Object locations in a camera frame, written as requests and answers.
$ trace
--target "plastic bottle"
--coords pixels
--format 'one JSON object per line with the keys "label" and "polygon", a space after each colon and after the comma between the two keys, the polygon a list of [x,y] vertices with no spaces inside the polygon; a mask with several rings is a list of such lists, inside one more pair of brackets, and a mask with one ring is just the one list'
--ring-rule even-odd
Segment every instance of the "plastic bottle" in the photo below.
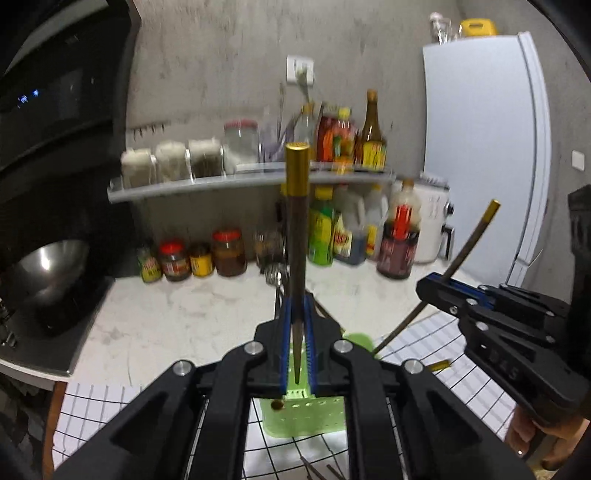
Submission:
{"label": "plastic bottle", "polygon": [[363,198],[340,186],[335,192],[335,258],[349,265],[359,265],[365,260],[367,230]]}
{"label": "plastic bottle", "polygon": [[332,265],[335,208],[332,187],[316,187],[310,208],[308,259],[316,265]]}
{"label": "plastic bottle", "polygon": [[351,109],[342,107],[339,109],[339,120],[333,133],[333,150],[335,152],[335,162],[346,164],[353,163],[353,148],[355,146],[355,135],[357,129],[351,120]]}
{"label": "plastic bottle", "polygon": [[421,224],[421,200],[414,182],[404,180],[394,195],[388,221],[384,224],[377,270],[389,278],[408,278],[414,263]]}
{"label": "plastic bottle", "polygon": [[388,219],[388,198],[382,192],[382,187],[376,184],[372,186],[371,192],[363,200],[368,230],[365,254],[370,260],[377,260],[384,233],[384,223]]}

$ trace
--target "spice jar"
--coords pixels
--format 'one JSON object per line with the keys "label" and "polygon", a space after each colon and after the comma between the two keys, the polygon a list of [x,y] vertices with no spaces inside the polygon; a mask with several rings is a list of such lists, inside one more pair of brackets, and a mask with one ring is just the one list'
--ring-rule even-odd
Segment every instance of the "spice jar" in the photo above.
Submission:
{"label": "spice jar", "polygon": [[144,245],[138,248],[138,262],[139,262],[139,275],[141,276],[144,283],[153,283],[162,278],[162,271],[160,270],[160,264],[156,255],[154,254],[154,248],[151,245]]}
{"label": "spice jar", "polygon": [[152,152],[149,148],[126,150],[121,154],[123,188],[134,189],[156,183]]}
{"label": "spice jar", "polygon": [[189,256],[180,240],[160,245],[160,264],[168,281],[181,281],[191,274]]}
{"label": "spice jar", "polygon": [[183,143],[172,140],[161,142],[156,147],[155,157],[160,183],[191,178],[187,148]]}
{"label": "spice jar", "polygon": [[223,168],[228,175],[242,165],[258,162],[258,124],[253,120],[234,120],[224,125]]}
{"label": "spice jar", "polygon": [[239,229],[218,230],[213,234],[213,262],[222,277],[235,277],[246,271],[244,242]]}
{"label": "spice jar", "polygon": [[189,140],[191,173],[194,179],[222,174],[222,145],[219,140]]}
{"label": "spice jar", "polygon": [[189,248],[191,271],[196,277],[207,277],[213,272],[212,252],[208,244],[193,244]]}

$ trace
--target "kitchen counter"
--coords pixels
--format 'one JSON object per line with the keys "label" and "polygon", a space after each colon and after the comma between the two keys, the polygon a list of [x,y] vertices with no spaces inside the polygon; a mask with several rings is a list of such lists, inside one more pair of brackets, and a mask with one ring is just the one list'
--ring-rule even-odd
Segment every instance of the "kitchen counter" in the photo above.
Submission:
{"label": "kitchen counter", "polygon": [[[418,303],[417,280],[445,265],[415,265],[411,277],[389,280],[375,264],[358,267],[307,265],[307,287],[348,331],[386,335]],[[462,272],[455,278],[477,284]],[[252,339],[256,325],[273,318],[275,291],[254,264],[244,275],[191,277],[180,283],[146,285],[139,278],[116,280],[108,293],[71,377],[46,374],[0,359],[0,372],[41,388],[55,381],[142,386],[185,358],[196,365],[220,360]],[[429,306],[419,316],[436,311]]]}

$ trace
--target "white refrigerator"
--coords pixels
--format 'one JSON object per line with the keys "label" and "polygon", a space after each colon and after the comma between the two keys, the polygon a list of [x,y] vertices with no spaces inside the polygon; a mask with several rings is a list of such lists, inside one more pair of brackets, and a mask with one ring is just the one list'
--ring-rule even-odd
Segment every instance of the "white refrigerator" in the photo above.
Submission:
{"label": "white refrigerator", "polygon": [[541,251],[550,175],[550,111],[530,33],[423,48],[424,171],[447,179],[456,255],[491,199],[496,218],[462,269],[482,283],[519,286]]}

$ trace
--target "brown bottle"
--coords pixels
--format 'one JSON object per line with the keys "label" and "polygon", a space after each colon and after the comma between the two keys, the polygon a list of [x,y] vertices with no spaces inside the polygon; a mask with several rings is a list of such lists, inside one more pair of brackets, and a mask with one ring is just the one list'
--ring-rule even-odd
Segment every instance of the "brown bottle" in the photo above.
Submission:
{"label": "brown bottle", "polygon": [[386,165],[386,139],[378,121],[378,92],[368,90],[365,125],[358,138],[357,163],[370,170],[383,170]]}

